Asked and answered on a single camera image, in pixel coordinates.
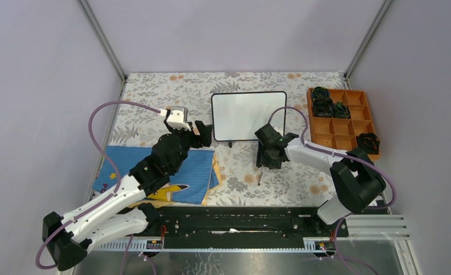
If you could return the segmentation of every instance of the table surface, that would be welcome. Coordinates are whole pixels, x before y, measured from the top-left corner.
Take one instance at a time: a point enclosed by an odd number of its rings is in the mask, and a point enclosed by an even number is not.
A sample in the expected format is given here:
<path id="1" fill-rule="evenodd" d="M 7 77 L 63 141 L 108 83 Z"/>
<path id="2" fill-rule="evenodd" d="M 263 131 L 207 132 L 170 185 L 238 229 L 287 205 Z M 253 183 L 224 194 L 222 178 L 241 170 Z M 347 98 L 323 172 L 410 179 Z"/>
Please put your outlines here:
<path id="1" fill-rule="evenodd" d="M 189 109 L 189 120 L 211 123 L 210 96 L 214 93 L 284 91 L 287 105 L 307 112 L 309 87 L 340 88 L 340 74 L 326 73 L 131 73 L 123 100 L 154 108 L 173 105 Z M 145 109 L 122 105 L 110 145 L 152 146 L 167 132 L 162 117 Z M 300 134 L 304 123 L 287 110 L 286 132 Z M 305 139 L 310 140 L 309 131 Z M 221 170 L 222 186 L 207 197 L 207 205 L 320 206 L 335 195 L 329 176 L 300 163 L 284 163 L 280 170 L 261 172 L 255 166 L 257 142 L 213 141 Z"/>
<path id="2" fill-rule="evenodd" d="M 213 93 L 284 91 L 289 106 L 307 111 L 308 87 L 340 88 L 338 73 L 132 73 L 122 99 L 155 108 L 181 105 L 190 120 L 211 123 Z M 298 114 L 287 111 L 286 132 L 301 133 Z M 137 107 L 122 105 L 110 145 L 152 146 L 166 133 L 162 118 Z M 305 138 L 309 140 L 309 131 Z M 221 167 L 222 186 L 211 192 L 208 205 L 319 206 L 335 195 L 326 174 L 298 163 L 268 171 L 258 186 L 255 168 L 257 142 L 213 141 Z M 402 274 L 396 247 L 385 241 L 342 241 L 344 256 L 368 262 L 379 274 Z M 123 252 L 93 252 L 74 274 L 118 274 Z M 153 258 L 158 274 L 348 274 L 339 260 L 318 261 L 309 253 L 160 253 Z M 372 271 L 351 264 L 359 274 Z M 130 253 L 125 274 L 152 274 L 151 265 Z"/>

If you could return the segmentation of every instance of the white cable clip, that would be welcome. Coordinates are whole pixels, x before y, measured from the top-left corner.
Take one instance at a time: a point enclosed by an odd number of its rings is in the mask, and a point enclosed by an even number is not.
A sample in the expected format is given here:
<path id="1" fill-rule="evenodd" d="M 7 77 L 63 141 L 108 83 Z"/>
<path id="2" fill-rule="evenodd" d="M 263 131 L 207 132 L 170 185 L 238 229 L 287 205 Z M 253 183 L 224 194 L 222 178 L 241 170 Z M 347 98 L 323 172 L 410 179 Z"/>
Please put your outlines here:
<path id="1" fill-rule="evenodd" d="M 138 258 L 141 257 L 143 254 L 144 254 L 144 252 L 143 252 L 143 251 L 140 251 L 139 254 L 138 254 Z M 147 259 L 147 258 L 148 258 L 148 256 L 144 255 L 143 261 L 146 262 L 146 259 Z"/>
<path id="2" fill-rule="evenodd" d="M 160 115 L 160 116 L 166 116 L 167 113 L 168 113 L 168 110 L 166 110 L 166 109 L 161 109 L 159 115 Z"/>

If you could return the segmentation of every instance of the cable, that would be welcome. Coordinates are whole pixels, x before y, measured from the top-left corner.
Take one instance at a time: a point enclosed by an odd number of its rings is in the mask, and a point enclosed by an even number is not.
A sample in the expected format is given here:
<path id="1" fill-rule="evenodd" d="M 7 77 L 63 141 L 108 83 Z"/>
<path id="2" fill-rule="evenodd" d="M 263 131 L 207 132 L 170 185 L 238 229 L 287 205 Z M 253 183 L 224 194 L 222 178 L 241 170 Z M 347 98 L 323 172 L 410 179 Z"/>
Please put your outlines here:
<path id="1" fill-rule="evenodd" d="M 390 207 L 391 205 L 394 204 L 394 202 L 397 200 L 397 190 L 396 190 L 396 188 L 395 188 L 395 186 L 394 186 L 394 183 L 393 183 L 393 181 L 391 180 L 391 178 L 389 178 L 389 176 L 388 176 L 386 173 L 384 173 L 382 170 L 380 170 L 378 167 L 375 167 L 374 165 L 372 165 L 371 163 L 369 163 L 369 162 L 367 162 L 367 161 L 365 161 L 365 160 L 363 160 L 363 159 L 359 159 L 359 158 L 356 158 L 356 157 L 354 157 L 354 156 L 349 156 L 349 155 L 347 155 L 347 154 L 338 153 L 338 152 L 336 152 L 335 150 L 330 151 L 330 150 L 326 150 L 326 149 L 323 149 L 323 148 L 318 148 L 318 147 L 315 147 L 315 146 L 313 146 L 313 145 L 311 145 L 311 144 L 305 142 L 305 140 L 304 140 L 304 134 L 306 133 L 306 130 L 308 129 L 308 120 L 307 120 L 306 116 L 303 114 L 303 112 L 300 111 L 299 109 L 297 109 L 297 108 L 295 108 L 295 107 L 290 107 L 290 106 L 278 108 L 277 110 L 275 110 L 275 111 L 271 114 L 271 116 L 269 117 L 268 123 L 271 122 L 272 117 L 274 116 L 274 114 L 275 114 L 277 111 L 282 110 L 282 109 L 291 109 L 291 110 L 295 110 L 296 112 L 298 112 L 299 114 L 301 114 L 301 116 L 303 117 L 303 119 L 304 119 L 304 125 L 305 125 L 305 126 L 304 126 L 303 132 L 301 133 L 300 139 L 301 139 L 301 143 L 303 143 L 305 147 L 307 147 L 307 148 L 309 148 L 309 149 L 311 149 L 311 150 L 315 150 L 315 151 L 318 151 L 318 152 L 327 154 L 327 155 L 339 156 L 339 157 L 341 157 L 341 158 L 346 158 L 346 159 L 353 160 L 353 161 L 355 161 L 355 162 L 361 163 L 361 164 L 367 166 L 368 168 L 374 170 L 375 172 L 379 173 L 383 178 L 385 178 L 385 180 L 387 181 L 387 183 L 389 184 L 389 186 L 390 186 L 391 189 L 392 189 L 393 197 L 392 197 L 391 201 L 390 201 L 388 204 L 384 205 L 384 206 L 367 206 L 367 209 L 386 209 L 386 208 L 388 208 L 388 207 Z"/>
<path id="2" fill-rule="evenodd" d="M 325 257 L 320 257 L 320 258 L 307 258 L 307 259 L 303 259 L 302 261 L 324 261 L 324 260 L 336 260 L 339 259 L 339 257 L 335 257 L 335 256 L 325 256 Z M 374 269 L 373 266 L 369 265 L 368 263 L 355 259 L 355 258 L 350 258 L 350 257 L 343 257 L 344 260 L 347 261 L 351 261 L 351 262 L 356 262 L 358 264 L 364 265 L 365 267 L 369 268 L 370 270 L 372 270 L 372 272 L 374 272 L 376 275 L 379 275 L 379 273 Z"/>
<path id="3" fill-rule="evenodd" d="M 165 225 L 162 225 L 161 226 L 161 247 L 163 247 L 163 237 L 164 237 L 164 235 L 166 234 L 166 226 Z"/>
<path id="4" fill-rule="evenodd" d="M 95 114 L 97 114 L 98 111 L 100 111 L 101 109 L 103 109 L 106 106 L 109 105 L 116 105 L 116 104 L 127 104 L 127 105 L 133 105 L 133 106 L 138 106 L 141 108 L 145 108 L 148 109 L 149 111 L 153 111 L 156 113 L 161 113 L 160 110 L 155 109 L 155 108 L 151 108 L 149 106 L 143 105 L 143 104 L 139 104 L 139 103 L 135 103 L 135 102 L 130 102 L 130 101 L 125 101 L 125 100 L 115 100 L 115 101 L 110 101 L 107 103 L 102 104 L 101 106 L 98 106 L 90 115 L 89 118 L 89 122 L 88 122 L 88 131 L 89 131 L 89 135 L 90 138 L 92 140 L 93 145 L 95 145 L 95 147 L 97 148 L 97 150 L 99 150 L 99 152 L 102 154 L 102 156 L 104 156 L 104 158 L 111 164 L 112 168 L 114 168 L 114 170 L 116 171 L 116 175 L 117 175 L 117 184 L 116 187 L 114 188 L 114 193 L 113 194 L 109 194 L 107 197 L 105 197 L 102 201 L 96 203 L 94 206 L 90 207 L 89 209 L 83 211 L 82 213 L 80 213 L 79 215 L 76 215 L 75 217 L 73 217 L 73 220 L 76 222 L 78 219 L 80 219 L 81 217 L 87 215 L 88 213 L 90 213 L 91 211 L 95 210 L 96 208 L 98 208 L 99 206 L 101 206 L 102 204 L 104 204 L 106 201 L 108 201 L 109 199 L 111 199 L 114 194 L 119 190 L 120 184 L 121 184 L 121 177 L 120 177 L 120 172 L 119 169 L 117 169 L 116 164 L 112 161 L 112 159 L 105 153 L 105 151 L 102 149 L 102 147 L 100 147 L 99 143 L 97 142 L 97 140 L 95 139 L 95 136 L 93 135 L 93 131 L 92 131 L 92 122 L 93 122 L 93 118 L 95 117 Z M 41 254 L 43 253 L 43 250 L 45 250 L 45 247 L 49 244 L 49 242 L 58 234 L 60 233 L 63 229 L 65 229 L 65 227 L 67 227 L 68 225 L 70 225 L 73 221 L 70 220 L 68 222 L 65 222 L 63 225 L 61 225 L 57 230 L 55 230 L 50 236 L 48 236 L 48 238 L 43 242 L 43 244 L 41 245 L 40 249 L 38 250 L 38 253 L 36 253 L 36 259 L 35 259 L 35 264 L 36 267 L 38 267 L 39 269 L 52 269 L 56 267 L 56 264 L 54 265 L 42 265 L 40 263 L 40 258 L 41 258 Z"/>
<path id="5" fill-rule="evenodd" d="M 346 266 L 350 271 L 353 272 L 353 274 L 359 275 L 359 273 L 355 272 L 355 271 L 347 264 L 347 262 L 345 262 L 345 260 L 346 260 L 347 258 L 346 258 L 346 257 L 343 257 L 343 256 L 340 254 L 340 251 L 338 250 L 338 245 L 337 245 L 337 243 L 336 243 L 336 236 L 337 236 L 337 234 L 338 234 L 338 229 L 340 228 L 340 225 L 342 224 L 342 222 L 345 220 L 345 217 L 339 219 L 339 220 L 338 220 L 338 223 L 336 224 L 336 227 L 335 227 L 335 235 L 334 235 L 333 240 L 334 240 L 334 245 L 335 245 L 335 249 L 336 249 L 336 254 L 337 254 L 337 256 L 340 258 L 340 260 L 343 262 L 343 264 L 345 264 L 345 266 Z M 360 262 L 361 264 L 363 264 L 363 265 L 365 265 L 366 267 L 370 268 L 376 275 L 379 275 L 379 273 L 378 273 L 372 266 L 370 266 L 369 264 L 367 264 L 366 262 L 363 262 L 363 261 L 357 260 L 357 259 L 354 259 L 354 260 L 355 260 L 356 262 Z"/>
<path id="6" fill-rule="evenodd" d="M 148 257 L 148 256 L 146 256 L 146 255 L 143 255 L 143 256 L 144 256 L 144 260 L 145 260 L 145 261 L 149 261 L 149 262 L 151 263 L 153 275 L 158 274 L 158 272 L 156 272 L 156 264 L 154 263 L 154 261 L 153 261 L 150 257 Z"/>
<path id="7" fill-rule="evenodd" d="M 93 131 L 92 131 L 92 122 L 93 122 L 93 118 L 95 117 L 95 114 L 97 114 L 98 111 L 100 111 L 101 109 L 103 109 L 104 107 L 107 107 L 109 105 L 115 105 L 115 104 L 127 104 L 127 105 L 133 105 L 133 106 L 138 106 L 144 109 L 148 109 L 149 111 L 153 111 L 156 113 L 161 113 L 160 110 L 155 109 L 155 108 L 151 108 L 149 106 L 143 105 L 143 104 L 139 104 L 139 103 L 135 103 L 135 102 L 130 102 L 130 101 L 125 101 L 125 100 L 116 100 L 116 101 L 109 101 L 107 103 L 102 104 L 101 106 L 97 107 L 92 114 L 90 115 L 89 118 L 89 123 L 88 123 L 88 130 L 89 130 L 89 135 L 90 135 L 90 139 L 92 140 L 93 145 L 95 145 L 95 148 L 97 148 L 97 150 L 99 150 L 99 152 L 102 154 L 102 156 L 104 156 L 104 158 L 111 164 L 112 168 L 114 168 L 114 170 L 116 170 L 116 175 L 117 175 L 117 184 L 114 188 L 114 193 L 116 193 L 119 190 L 120 187 L 120 172 L 119 169 L 117 169 L 116 164 L 112 161 L 112 159 L 105 153 L 105 151 L 102 149 L 102 147 L 100 147 L 99 143 L 97 142 L 97 140 L 95 139 L 94 135 L 93 135 Z"/>
<path id="8" fill-rule="evenodd" d="M 124 256 L 122 256 L 122 261 L 120 262 L 120 272 L 119 272 L 120 275 L 124 274 L 124 262 L 126 261 L 127 251 L 131 247 L 132 237 L 134 237 L 133 234 L 131 234 L 129 237 L 129 242 L 127 243 L 126 249 L 124 250 Z"/>

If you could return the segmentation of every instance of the metal floor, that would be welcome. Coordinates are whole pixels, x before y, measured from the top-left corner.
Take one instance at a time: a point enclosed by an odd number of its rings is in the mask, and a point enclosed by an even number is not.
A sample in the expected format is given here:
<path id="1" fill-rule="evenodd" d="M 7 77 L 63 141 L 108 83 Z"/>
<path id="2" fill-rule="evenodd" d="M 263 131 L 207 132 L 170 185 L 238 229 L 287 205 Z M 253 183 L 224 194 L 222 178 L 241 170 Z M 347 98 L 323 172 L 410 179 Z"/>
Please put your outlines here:
<path id="1" fill-rule="evenodd" d="M 339 249 L 344 256 L 367 262 L 381 275 L 402 274 L 395 247 L 389 241 L 341 241 Z M 123 252 L 92 252 L 74 274 L 117 275 L 122 256 Z M 307 253 L 160 253 L 152 259 L 158 275 L 350 274 L 341 260 L 304 260 L 311 258 L 317 259 Z M 359 274 L 373 274 L 360 264 L 350 266 Z M 152 267 L 130 253 L 124 274 L 152 274 Z"/>

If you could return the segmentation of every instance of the lavender wall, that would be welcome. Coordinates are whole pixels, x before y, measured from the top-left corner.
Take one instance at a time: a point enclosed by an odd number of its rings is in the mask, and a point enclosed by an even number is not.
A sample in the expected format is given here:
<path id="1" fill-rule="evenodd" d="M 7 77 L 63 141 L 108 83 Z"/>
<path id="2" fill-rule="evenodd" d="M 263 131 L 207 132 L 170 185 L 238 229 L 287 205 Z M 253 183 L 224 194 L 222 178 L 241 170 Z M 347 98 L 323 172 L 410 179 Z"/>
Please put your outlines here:
<path id="1" fill-rule="evenodd" d="M 129 72 L 344 71 L 382 0 L 90 0 Z"/>
<path id="2" fill-rule="evenodd" d="M 395 1 L 351 77 L 425 275 L 451 274 L 451 0 Z"/>
<path id="3" fill-rule="evenodd" d="M 88 116 L 119 89 L 76 1 L 0 1 L 1 275 L 55 273 L 34 265 L 42 218 L 84 202 L 99 157 Z"/>

